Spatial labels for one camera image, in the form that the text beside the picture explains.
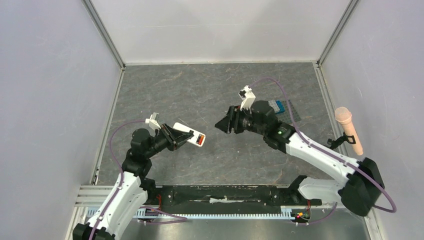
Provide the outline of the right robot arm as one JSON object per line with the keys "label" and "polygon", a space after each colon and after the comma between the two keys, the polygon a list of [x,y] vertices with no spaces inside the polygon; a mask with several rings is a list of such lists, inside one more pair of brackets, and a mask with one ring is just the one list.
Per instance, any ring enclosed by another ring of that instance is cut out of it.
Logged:
{"label": "right robot arm", "polygon": [[352,213],[365,217],[376,207],[385,189],[375,161],[368,157],[360,161],[313,141],[279,120],[265,100],[254,102],[249,110],[230,106],[226,116],[214,126],[226,134],[244,131],[259,134],[272,149],[300,158],[334,179],[335,183],[319,183],[304,178],[288,191],[289,199],[295,204],[302,204],[307,199],[335,197],[336,202],[341,202]]}

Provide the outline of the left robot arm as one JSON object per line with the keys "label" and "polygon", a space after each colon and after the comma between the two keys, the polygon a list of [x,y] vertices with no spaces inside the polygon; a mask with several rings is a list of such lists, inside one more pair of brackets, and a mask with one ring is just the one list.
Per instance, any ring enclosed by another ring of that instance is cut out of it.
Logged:
{"label": "left robot arm", "polygon": [[147,178],[151,158],[165,149],[173,152],[186,143],[202,146],[204,141],[204,134],[178,122],[156,126],[154,135],[146,128],[135,130],[112,190],[86,223],[74,227],[72,239],[121,239],[137,210],[157,198],[156,182]]}

